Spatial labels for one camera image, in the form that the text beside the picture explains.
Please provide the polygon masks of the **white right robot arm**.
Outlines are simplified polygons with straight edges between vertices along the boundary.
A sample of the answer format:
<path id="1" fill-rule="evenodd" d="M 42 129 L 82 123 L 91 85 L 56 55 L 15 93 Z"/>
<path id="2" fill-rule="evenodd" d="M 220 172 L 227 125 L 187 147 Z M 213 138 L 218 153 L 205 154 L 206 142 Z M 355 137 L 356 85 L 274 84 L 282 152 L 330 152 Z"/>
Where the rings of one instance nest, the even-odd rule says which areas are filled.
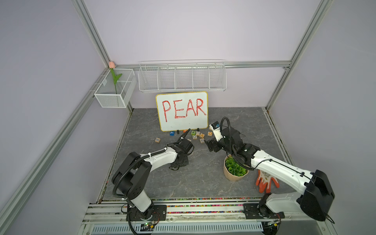
<path id="1" fill-rule="evenodd" d="M 259 147 L 244 143 L 240 132 L 221 127 L 218 122 L 209 126 L 214 137 L 206 143 L 209 151 L 226 151 L 234 161 L 247 170 L 260 170 L 294 189 L 293 193 L 266 193 L 259 203 L 259 211 L 267 217 L 270 212 L 303 212 L 317 221 L 329 218 L 335 194 L 326 173 L 311 172 L 279 160 Z"/>

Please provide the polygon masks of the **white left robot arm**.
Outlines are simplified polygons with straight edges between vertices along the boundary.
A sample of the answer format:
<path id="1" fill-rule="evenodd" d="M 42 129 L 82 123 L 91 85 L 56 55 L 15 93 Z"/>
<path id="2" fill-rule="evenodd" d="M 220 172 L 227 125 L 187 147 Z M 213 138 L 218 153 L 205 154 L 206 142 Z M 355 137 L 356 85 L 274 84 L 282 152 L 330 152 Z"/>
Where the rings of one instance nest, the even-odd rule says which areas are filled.
<path id="1" fill-rule="evenodd" d="M 145 186 L 152 171 L 169 165 L 178 170 L 189 164 L 188 156 L 194 145 L 191 141 L 180 138 L 167 144 L 163 149 L 147 154 L 129 153 L 118 170 L 114 173 L 112 195 L 125 201 L 146 216 L 153 212 L 153 202 L 145 192 Z"/>

